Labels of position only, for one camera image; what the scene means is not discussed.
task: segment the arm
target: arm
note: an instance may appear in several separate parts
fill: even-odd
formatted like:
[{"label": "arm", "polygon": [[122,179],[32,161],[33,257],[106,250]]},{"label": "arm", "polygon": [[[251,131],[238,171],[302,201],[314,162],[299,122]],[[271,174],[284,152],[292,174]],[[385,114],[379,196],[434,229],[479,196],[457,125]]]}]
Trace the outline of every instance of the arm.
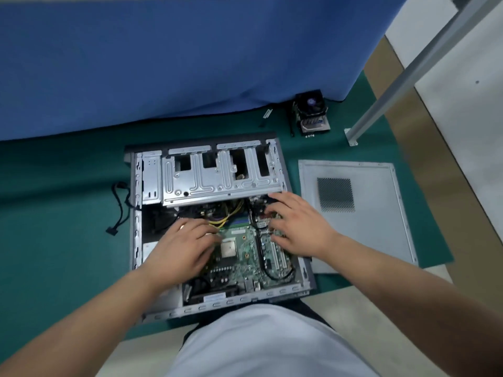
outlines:
[{"label": "arm", "polygon": [[305,200],[273,193],[273,241],[339,271],[428,358],[454,376],[503,375],[503,319],[443,279],[337,233]]},{"label": "arm", "polygon": [[175,222],[142,266],[25,345],[0,365],[0,376],[95,375],[162,291],[198,274],[217,231],[205,220]]}]

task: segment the person's left hand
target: person's left hand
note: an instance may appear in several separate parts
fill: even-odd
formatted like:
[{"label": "person's left hand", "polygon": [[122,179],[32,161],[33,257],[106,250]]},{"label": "person's left hand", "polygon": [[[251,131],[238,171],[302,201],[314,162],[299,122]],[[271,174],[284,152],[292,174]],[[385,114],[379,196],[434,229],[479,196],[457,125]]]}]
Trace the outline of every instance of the person's left hand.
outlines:
[{"label": "person's left hand", "polygon": [[159,240],[138,268],[153,282],[157,292],[195,277],[222,241],[218,229],[203,219],[182,218]]}]

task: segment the hand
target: hand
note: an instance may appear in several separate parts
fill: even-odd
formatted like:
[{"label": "hand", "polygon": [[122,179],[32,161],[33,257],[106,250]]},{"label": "hand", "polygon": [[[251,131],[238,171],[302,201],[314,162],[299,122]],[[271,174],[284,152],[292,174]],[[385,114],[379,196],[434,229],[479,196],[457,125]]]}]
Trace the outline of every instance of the hand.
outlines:
[{"label": "hand", "polygon": [[210,259],[215,245],[222,241],[218,229],[208,221],[182,218],[162,236],[144,264],[159,293],[195,277]]},{"label": "hand", "polygon": [[281,219],[271,219],[269,228],[281,231],[285,237],[271,235],[271,240],[289,252],[300,256],[324,259],[343,235],[337,233],[303,198],[290,193],[271,193],[279,202],[267,206],[265,213],[276,212]]}]

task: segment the brown floor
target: brown floor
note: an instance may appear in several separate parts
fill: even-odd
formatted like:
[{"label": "brown floor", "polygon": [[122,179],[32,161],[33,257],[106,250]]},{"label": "brown floor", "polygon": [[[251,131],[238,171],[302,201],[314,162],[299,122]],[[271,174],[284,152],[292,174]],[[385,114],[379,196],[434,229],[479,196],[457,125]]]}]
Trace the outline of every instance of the brown floor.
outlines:
[{"label": "brown floor", "polygon": [[[383,38],[365,66],[376,97],[402,71]],[[454,284],[503,314],[503,245],[416,90],[386,118],[454,255],[447,265]]]}]

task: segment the white sticker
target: white sticker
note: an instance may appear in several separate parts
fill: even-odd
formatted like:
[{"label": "white sticker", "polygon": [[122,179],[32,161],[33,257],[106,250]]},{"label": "white sticker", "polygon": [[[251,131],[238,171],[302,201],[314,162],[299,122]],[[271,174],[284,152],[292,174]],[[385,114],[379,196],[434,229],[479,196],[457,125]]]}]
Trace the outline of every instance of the white sticker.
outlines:
[{"label": "white sticker", "polygon": [[208,302],[215,302],[217,300],[222,300],[225,299],[227,296],[225,295],[225,292],[221,293],[214,293],[213,295],[208,295],[203,298],[203,302],[208,303]]},{"label": "white sticker", "polygon": [[269,117],[269,115],[271,114],[271,112],[273,112],[273,110],[268,109],[268,110],[266,111],[266,113],[264,114],[264,119],[267,119],[267,118]]}]

